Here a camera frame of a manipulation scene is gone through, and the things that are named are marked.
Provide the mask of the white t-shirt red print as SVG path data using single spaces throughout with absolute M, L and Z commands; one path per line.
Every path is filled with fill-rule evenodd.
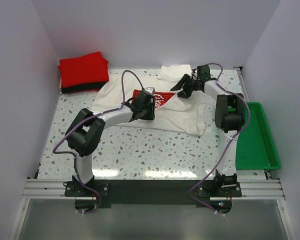
M 154 120 L 135 120 L 125 123 L 126 127 L 148 128 L 187 133 L 201 136 L 206 128 L 204 109 L 206 101 L 201 91 L 193 92 L 190 98 L 180 98 L 171 91 L 185 74 L 192 72 L 189 64 L 162 66 L 157 75 L 126 73 L 124 76 L 110 74 L 109 81 L 99 90 L 91 109 L 101 112 L 118 107 L 122 96 L 136 97 L 141 87 L 155 89 Z

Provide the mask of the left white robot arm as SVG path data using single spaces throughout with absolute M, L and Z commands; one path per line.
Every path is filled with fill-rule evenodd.
M 74 177 L 87 184 L 94 178 L 92 153 L 97 149 L 104 130 L 136 120 L 155 119 L 155 89 L 142 89 L 136 97 L 125 101 L 121 106 L 103 112 L 81 109 L 66 131 L 68 147 L 75 151 Z

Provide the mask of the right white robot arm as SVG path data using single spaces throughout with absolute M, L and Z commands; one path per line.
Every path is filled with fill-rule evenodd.
M 247 102 L 240 93 L 225 89 L 219 83 L 223 73 L 220 68 L 217 77 L 212 77 L 210 64 L 198 66 L 191 74 L 184 74 L 170 90 L 177 91 L 179 98 L 188 99 L 193 92 L 201 91 L 215 100 L 214 123 L 219 130 L 220 146 L 223 152 L 212 170 L 197 184 L 206 192 L 217 192 L 219 189 L 235 188 L 237 185 L 236 155 L 240 133 L 249 125 L 245 110 Z

